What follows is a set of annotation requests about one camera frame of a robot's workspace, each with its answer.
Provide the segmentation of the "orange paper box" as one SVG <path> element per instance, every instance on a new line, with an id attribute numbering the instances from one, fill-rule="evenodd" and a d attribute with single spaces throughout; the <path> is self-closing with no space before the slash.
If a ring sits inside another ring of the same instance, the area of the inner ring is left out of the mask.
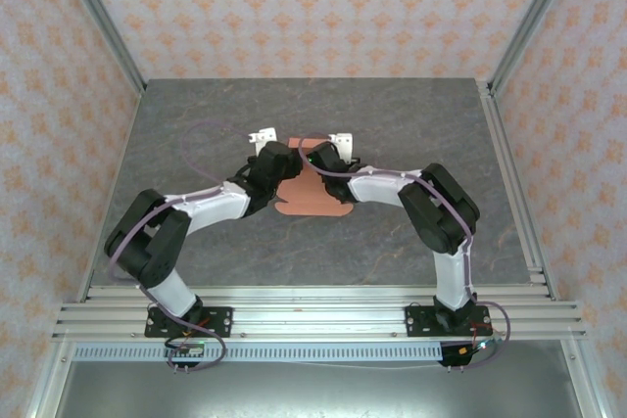
<path id="1" fill-rule="evenodd" d="M 308 151 L 322 143 L 326 138 L 305 138 L 303 151 Z M 329 196 L 320 176 L 307 164 L 303 164 L 301 173 L 293 179 L 283 181 L 276 194 L 275 209 L 290 216 L 331 216 L 341 217 L 349 214 L 352 203 L 341 204 Z"/>

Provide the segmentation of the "aluminium lower frame bar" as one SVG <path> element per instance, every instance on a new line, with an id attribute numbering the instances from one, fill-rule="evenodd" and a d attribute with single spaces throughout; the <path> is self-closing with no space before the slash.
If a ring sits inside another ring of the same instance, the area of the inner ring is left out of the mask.
<path id="1" fill-rule="evenodd" d="M 75 342 L 53 343 L 47 354 L 25 418 L 55 418 L 69 377 Z"/>
<path id="2" fill-rule="evenodd" d="M 600 366 L 588 341 L 561 341 L 569 377 L 582 418 L 614 418 Z"/>

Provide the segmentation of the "grey metal bottom panel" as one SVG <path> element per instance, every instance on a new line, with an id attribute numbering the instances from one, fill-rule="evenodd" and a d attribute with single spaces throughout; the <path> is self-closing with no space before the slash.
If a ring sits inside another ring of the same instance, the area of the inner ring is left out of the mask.
<path id="1" fill-rule="evenodd" d="M 76 363 L 56 418 L 581 418 L 567 374 L 545 360 L 447 373 L 361 365 Z"/>

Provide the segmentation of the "small electronics board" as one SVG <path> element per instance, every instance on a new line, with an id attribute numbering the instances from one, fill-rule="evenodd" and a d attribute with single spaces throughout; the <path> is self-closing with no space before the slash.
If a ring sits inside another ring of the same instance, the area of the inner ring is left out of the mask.
<path id="1" fill-rule="evenodd" d="M 205 344 L 192 341 L 188 337 L 169 338 L 165 340 L 165 348 L 169 351 L 168 356 L 174 359 L 202 358 L 204 356 Z"/>
<path id="2" fill-rule="evenodd" d="M 447 370 L 465 370 L 472 365 L 475 355 L 494 348 L 498 352 L 498 346 L 504 341 L 500 337 L 481 338 L 479 340 L 444 342 L 440 345 L 441 359 L 438 363 Z"/>

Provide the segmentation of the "aluminium corner post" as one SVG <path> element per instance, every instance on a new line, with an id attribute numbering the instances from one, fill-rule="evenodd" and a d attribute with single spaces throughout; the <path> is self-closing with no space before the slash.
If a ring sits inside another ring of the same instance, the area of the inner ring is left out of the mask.
<path id="1" fill-rule="evenodd" d="M 133 60 L 121 33 L 103 0 L 81 0 L 92 20 L 95 22 L 106 43 L 111 49 L 117 63 L 133 89 L 138 94 L 143 94 L 147 88 L 139 67 Z"/>
<path id="2" fill-rule="evenodd" d="M 494 75 L 487 82 L 487 89 L 492 97 L 497 97 L 503 92 L 510 75 L 553 1 L 554 0 L 531 1 L 512 39 L 507 45 Z"/>

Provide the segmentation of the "aluminium table side rail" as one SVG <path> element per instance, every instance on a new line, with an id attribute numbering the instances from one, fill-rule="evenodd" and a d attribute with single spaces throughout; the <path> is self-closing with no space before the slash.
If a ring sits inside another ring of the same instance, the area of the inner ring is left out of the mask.
<path id="1" fill-rule="evenodd" d="M 525 199 L 496 98 L 491 93 L 489 84 L 486 81 L 476 80 L 476 86 L 506 187 L 507 198 L 524 253 L 524 259 L 530 273 L 531 283 L 544 285 L 548 292 L 548 297 L 553 302 L 558 301 L 559 295 L 552 279 L 551 270 L 545 260 L 531 211 Z"/>

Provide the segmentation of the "wide aluminium base rail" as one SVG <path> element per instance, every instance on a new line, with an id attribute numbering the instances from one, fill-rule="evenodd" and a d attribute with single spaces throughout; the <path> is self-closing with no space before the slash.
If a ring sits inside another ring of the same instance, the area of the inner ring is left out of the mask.
<path id="1" fill-rule="evenodd" d="M 513 340 L 587 340 L 591 329 L 574 305 L 510 306 L 510 324 L 491 308 L 492 323 Z M 55 339 L 130 340 L 144 333 L 144 305 L 65 305 L 53 327 Z M 357 308 L 239 306 L 233 311 L 230 337 L 250 340 L 380 340 L 407 334 L 400 306 Z"/>

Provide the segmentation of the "narrow aluminium crossbeam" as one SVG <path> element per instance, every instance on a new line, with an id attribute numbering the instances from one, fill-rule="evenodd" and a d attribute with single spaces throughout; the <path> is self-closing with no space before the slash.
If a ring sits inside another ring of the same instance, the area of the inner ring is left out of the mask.
<path id="1" fill-rule="evenodd" d="M 433 286 L 222 286 L 194 287 L 204 300 L 225 302 L 316 302 L 316 301 L 431 301 Z M 543 285 L 493 285 L 477 288 L 478 299 L 502 303 L 547 303 L 553 300 Z M 88 290 L 85 304 L 145 303 L 137 288 L 96 286 Z"/>

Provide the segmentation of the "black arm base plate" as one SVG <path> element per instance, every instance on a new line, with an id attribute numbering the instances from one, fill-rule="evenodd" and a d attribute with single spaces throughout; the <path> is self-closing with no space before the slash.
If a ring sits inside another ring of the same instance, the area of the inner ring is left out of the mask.
<path id="1" fill-rule="evenodd" d="M 178 338 L 187 333 L 207 338 L 208 334 L 183 326 L 163 313 L 157 306 L 150 306 L 144 329 L 146 338 Z M 202 306 L 184 317 L 188 323 L 212 331 L 223 338 L 230 337 L 233 308 L 224 306 Z"/>
<path id="2" fill-rule="evenodd" d="M 487 307 L 471 305 L 452 311 L 435 305 L 405 307 L 409 337 L 487 337 L 494 332 Z"/>

